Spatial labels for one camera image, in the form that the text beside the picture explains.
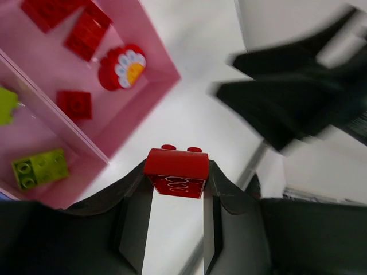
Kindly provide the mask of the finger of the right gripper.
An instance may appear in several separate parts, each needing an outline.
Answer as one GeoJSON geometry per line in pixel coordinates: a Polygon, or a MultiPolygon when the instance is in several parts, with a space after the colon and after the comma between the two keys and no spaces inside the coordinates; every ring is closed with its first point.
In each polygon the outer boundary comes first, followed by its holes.
{"type": "Polygon", "coordinates": [[[348,23],[363,13],[357,7],[345,7],[336,17],[310,34],[269,48],[235,54],[231,65],[254,79],[306,68],[323,68],[317,62],[317,55],[348,23]]]}
{"type": "Polygon", "coordinates": [[[343,89],[309,78],[222,82],[214,95],[241,116],[274,149],[316,135],[328,124],[327,109],[343,89]]]}

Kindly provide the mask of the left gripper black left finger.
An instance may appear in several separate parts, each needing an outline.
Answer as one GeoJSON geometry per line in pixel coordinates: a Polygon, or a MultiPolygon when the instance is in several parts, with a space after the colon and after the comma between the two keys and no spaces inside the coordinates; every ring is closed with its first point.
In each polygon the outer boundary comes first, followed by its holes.
{"type": "Polygon", "coordinates": [[[1,202],[2,274],[141,274],[153,187],[137,165],[69,208],[1,202]]]}

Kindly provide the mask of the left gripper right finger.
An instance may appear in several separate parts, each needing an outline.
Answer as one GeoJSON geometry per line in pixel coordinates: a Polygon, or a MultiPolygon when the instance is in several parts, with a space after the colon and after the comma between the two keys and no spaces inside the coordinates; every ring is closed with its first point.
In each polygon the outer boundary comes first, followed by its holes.
{"type": "Polygon", "coordinates": [[[270,249],[271,274],[366,273],[365,206],[257,200],[270,249]]]}

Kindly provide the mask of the small red square lego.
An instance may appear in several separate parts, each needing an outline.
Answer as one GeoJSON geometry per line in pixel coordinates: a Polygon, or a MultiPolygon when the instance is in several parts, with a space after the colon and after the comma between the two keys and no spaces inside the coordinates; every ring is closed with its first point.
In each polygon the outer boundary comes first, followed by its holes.
{"type": "Polygon", "coordinates": [[[58,91],[57,106],[72,120],[92,119],[92,95],[84,91],[58,91]]]}

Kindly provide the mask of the yellow green lego block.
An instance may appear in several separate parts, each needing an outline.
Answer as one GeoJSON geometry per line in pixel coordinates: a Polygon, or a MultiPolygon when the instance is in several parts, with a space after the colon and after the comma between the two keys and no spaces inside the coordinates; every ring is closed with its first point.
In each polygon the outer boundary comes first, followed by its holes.
{"type": "Polygon", "coordinates": [[[11,124],[13,111],[19,107],[18,94],[4,87],[0,88],[0,125],[11,124]]]}

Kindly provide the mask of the red white lego piece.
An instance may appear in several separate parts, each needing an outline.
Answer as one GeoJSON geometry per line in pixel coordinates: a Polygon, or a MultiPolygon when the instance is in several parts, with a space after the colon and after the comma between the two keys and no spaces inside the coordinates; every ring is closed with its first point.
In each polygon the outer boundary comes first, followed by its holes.
{"type": "Polygon", "coordinates": [[[98,80],[108,91],[130,89],[146,70],[146,56],[136,44],[111,48],[100,60],[98,80]]]}

